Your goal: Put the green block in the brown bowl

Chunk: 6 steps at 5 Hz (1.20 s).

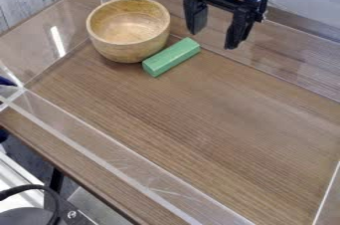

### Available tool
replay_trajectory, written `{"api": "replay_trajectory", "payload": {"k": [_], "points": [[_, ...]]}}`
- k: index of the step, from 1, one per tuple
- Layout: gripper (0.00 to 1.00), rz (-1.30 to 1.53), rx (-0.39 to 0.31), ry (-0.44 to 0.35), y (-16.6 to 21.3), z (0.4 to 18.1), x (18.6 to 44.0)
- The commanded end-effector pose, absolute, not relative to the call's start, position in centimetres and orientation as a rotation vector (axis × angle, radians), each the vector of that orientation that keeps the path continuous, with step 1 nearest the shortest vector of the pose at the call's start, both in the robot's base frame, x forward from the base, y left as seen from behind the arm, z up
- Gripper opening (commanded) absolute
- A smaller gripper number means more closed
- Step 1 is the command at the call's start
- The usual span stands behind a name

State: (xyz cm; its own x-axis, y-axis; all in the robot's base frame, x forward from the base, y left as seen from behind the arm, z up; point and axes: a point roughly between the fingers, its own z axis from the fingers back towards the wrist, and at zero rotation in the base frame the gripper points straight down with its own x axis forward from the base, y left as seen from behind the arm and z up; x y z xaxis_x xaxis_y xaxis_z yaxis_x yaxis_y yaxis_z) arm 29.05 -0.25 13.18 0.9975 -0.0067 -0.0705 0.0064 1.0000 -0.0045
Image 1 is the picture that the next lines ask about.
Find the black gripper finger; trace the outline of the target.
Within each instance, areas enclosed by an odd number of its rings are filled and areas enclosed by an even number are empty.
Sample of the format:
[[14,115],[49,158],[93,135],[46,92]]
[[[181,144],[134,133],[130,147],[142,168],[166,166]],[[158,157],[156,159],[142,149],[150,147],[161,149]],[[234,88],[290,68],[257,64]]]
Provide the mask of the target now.
[[236,49],[238,44],[246,39],[253,26],[253,14],[246,9],[237,9],[233,12],[232,22],[226,29],[224,48]]
[[202,0],[182,0],[182,10],[186,28],[196,35],[206,24],[206,4]]

